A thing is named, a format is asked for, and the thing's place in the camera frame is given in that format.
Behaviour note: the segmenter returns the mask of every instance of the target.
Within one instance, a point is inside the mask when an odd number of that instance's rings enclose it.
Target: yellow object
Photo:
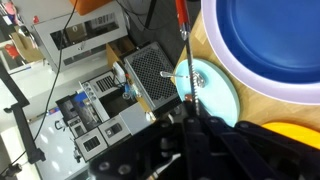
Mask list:
[[[320,149],[320,133],[317,131],[303,126],[283,122],[271,122],[262,126],[291,139]]]

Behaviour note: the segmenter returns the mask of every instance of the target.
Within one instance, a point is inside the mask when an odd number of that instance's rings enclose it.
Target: vent grille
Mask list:
[[[115,86],[110,76],[97,81],[97,85],[99,86],[101,92],[105,92],[106,90],[111,89]]]
[[[160,71],[173,72],[171,64],[160,49],[149,47],[140,50],[133,56],[130,65],[153,101],[167,99],[177,93],[170,78],[160,76]]]
[[[170,78],[160,76],[160,71],[173,72],[173,67],[158,43],[154,42],[125,57],[125,62],[128,73],[152,111],[178,97]]]
[[[84,147],[86,148],[87,152],[91,151],[92,149],[96,148],[100,145],[99,139],[97,136],[91,138],[90,140],[83,143]]]

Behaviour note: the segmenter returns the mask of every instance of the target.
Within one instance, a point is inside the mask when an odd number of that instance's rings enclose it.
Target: white cabinet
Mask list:
[[[62,49],[61,71],[105,53],[105,44],[127,35],[120,5],[113,1],[91,13],[74,13],[66,31],[70,14],[34,25],[53,63],[58,67]]]

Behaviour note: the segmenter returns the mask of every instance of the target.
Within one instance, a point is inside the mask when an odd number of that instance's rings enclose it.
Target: robotic arm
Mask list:
[[[174,154],[180,157],[172,161]],[[90,163],[102,179],[317,179],[320,151],[247,121],[219,117],[159,120]]]

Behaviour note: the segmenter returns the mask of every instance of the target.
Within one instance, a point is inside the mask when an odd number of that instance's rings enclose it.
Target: gray panel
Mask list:
[[[90,149],[87,149],[85,144],[88,143],[88,141],[92,140],[93,138],[96,138],[97,139],[96,141],[98,143],[93,144],[92,147],[90,147]],[[82,135],[81,137],[77,138],[75,142],[79,147],[83,158],[86,161],[90,160],[91,158],[95,157],[96,155],[98,155],[99,153],[101,153],[102,151],[108,148],[108,145],[103,139],[98,128],[95,128],[87,132],[86,134]]]
[[[130,77],[152,111],[178,97],[170,78],[160,76],[160,71],[173,72],[173,67],[158,43],[154,42],[125,57],[125,63]]]
[[[120,125],[121,131],[119,131],[118,133],[114,134],[111,137],[108,137],[108,129],[110,129],[111,127],[113,127],[114,125],[117,125],[117,124]],[[99,129],[100,129],[101,133],[103,134],[103,137],[106,139],[107,143],[110,146],[130,134],[127,126],[122,121],[122,119],[120,118],[119,115],[115,116],[114,118],[111,118],[108,121],[106,121],[105,123],[101,124],[99,126]]]
[[[139,103],[136,103],[120,112],[119,116],[126,123],[132,135],[138,133],[151,124],[151,122],[146,119],[146,114]]]

